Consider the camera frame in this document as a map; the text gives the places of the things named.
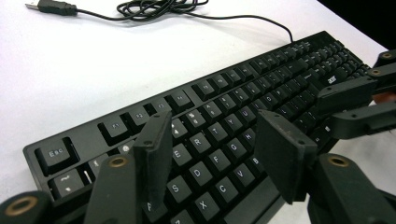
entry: white table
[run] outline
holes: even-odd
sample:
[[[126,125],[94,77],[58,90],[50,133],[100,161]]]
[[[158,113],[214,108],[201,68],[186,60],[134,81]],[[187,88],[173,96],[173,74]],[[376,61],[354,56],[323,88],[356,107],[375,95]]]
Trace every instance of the white table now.
[[[116,0],[70,0],[118,16]],[[216,0],[196,10],[210,16],[260,15],[289,27],[298,40],[322,30],[369,65],[383,47],[315,0]],[[62,17],[0,7],[0,202],[36,189],[22,149],[116,109],[289,43],[287,33],[253,19],[205,21],[167,15],[149,23]],[[396,194],[396,136],[341,141],[375,185]],[[285,205],[271,223],[309,223],[306,203]]]

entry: keyboard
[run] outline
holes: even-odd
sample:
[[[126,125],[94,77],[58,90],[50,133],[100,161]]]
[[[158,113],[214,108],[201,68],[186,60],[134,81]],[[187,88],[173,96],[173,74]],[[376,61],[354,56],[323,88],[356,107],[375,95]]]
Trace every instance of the keyboard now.
[[[284,204],[254,155],[258,109],[284,116],[328,151],[316,96],[370,67],[323,31],[265,52],[23,149],[37,187],[82,223],[101,161],[128,153],[150,116],[172,111],[173,164],[163,204],[144,223],[263,223]]]

